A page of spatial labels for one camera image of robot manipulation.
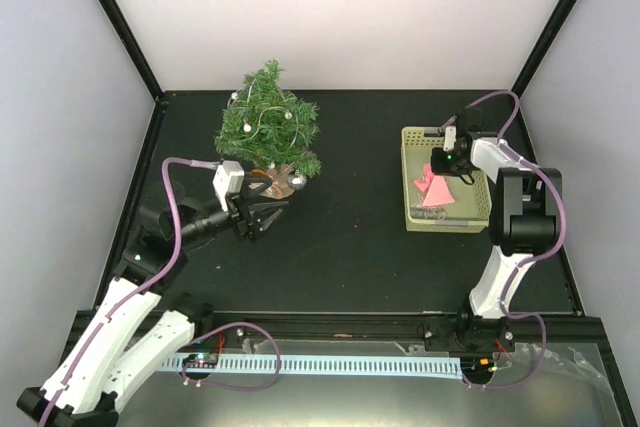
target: christmas ornament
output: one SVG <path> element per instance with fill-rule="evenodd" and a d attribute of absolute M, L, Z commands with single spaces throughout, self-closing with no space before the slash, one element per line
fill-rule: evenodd
<path fill-rule="evenodd" d="M 300 172 L 291 172 L 287 176 L 287 184 L 293 190 L 301 190 L 305 185 L 307 185 L 307 176 Z"/>

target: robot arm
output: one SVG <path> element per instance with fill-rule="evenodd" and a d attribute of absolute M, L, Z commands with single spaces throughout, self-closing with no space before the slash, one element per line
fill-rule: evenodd
<path fill-rule="evenodd" d="M 188 213 L 181 214 L 183 245 L 200 246 L 225 229 L 232 229 L 239 240 L 257 240 L 287 205 L 252 201 L 269 184 L 270 179 L 245 176 L 237 162 L 224 162 L 213 181 L 217 203 L 204 208 L 191 199 L 178 202 Z M 141 207 L 143 226 L 125 250 L 86 331 L 42 388 L 26 389 L 21 395 L 18 407 L 36 422 L 52 427 L 114 427 L 118 414 L 157 367 L 194 336 L 211 329 L 213 308 L 184 294 L 123 355 L 141 322 L 186 265 L 181 250 L 168 275 L 122 303 L 167 264 L 175 241 L 168 213 L 157 199 Z"/>
<path fill-rule="evenodd" d="M 468 175 L 479 169 L 495 184 L 489 221 L 493 249 L 482 278 L 469 295 L 473 316 L 504 317 L 520 282 L 535 262 L 524 263 L 545 252 L 559 235 L 558 211 L 544 183 L 504 140 L 491 134 L 468 132 L 460 126 L 445 130 L 444 148 L 434 149 L 431 165 L 440 175 Z M 561 176 L 543 169 L 560 192 Z M 503 296 L 512 273 L 517 271 Z"/>

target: plastic basket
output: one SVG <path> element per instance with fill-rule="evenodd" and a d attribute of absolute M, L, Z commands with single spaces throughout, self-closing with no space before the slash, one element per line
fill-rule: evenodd
<path fill-rule="evenodd" d="M 477 234 L 489 225 L 491 195 L 487 176 L 473 172 L 473 185 L 456 177 L 447 177 L 452 204 L 430 209 L 420 208 L 420 190 L 413 181 L 422 177 L 422 167 L 431 159 L 431 150 L 442 147 L 444 138 L 435 127 L 402 129 L 402 180 L 404 184 L 405 222 L 409 232 L 452 232 Z"/>

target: pink cloth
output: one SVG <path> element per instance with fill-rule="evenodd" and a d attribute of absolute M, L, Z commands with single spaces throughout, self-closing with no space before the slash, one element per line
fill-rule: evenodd
<path fill-rule="evenodd" d="M 424 164 L 422 166 L 422 177 L 413 181 L 420 192 L 426 194 L 427 190 L 429 190 L 429 186 L 433 181 L 435 174 L 431 171 L 431 164 Z"/>
<path fill-rule="evenodd" d="M 449 191 L 447 181 L 441 175 L 435 175 L 431 170 L 431 164 L 422 166 L 423 177 L 413 181 L 415 186 L 425 195 L 423 207 L 437 207 L 455 202 Z"/>
<path fill-rule="evenodd" d="M 427 195 L 422 203 L 423 207 L 437 207 L 438 205 L 446 205 L 455 202 L 456 200 L 449 191 L 447 181 L 441 175 L 433 177 L 433 181 L 429 186 Z"/>

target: black tabletop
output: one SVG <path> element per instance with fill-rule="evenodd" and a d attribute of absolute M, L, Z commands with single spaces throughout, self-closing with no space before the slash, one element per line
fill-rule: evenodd
<path fill-rule="evenodd" d="M 300 91 L 320 107 L 313 150 L 323 172 L 291 198 L 285 215 L 256 243 L 221 234 L 189 255 L 164 303 L 181 292 L 218 311 L 453 312 L 478 282 L 491 251 L 485 232 L 407 232 L 401 173 L 401 130 L 437 126 L 483 91 Z M 214 136 L 229 92 L 169 96 L 144 192 L 160 180 L 169 156 L 216 160 Z M 486 102 L 497 128 L 507 98 Z M 527 154 L 517 125 L 506 136 Z M 214 196 L 213 173 L 172 167 L 187 195 Z M 566 267 L 559 256 L 533 268 L 513 311 L 572 312 Z"/>

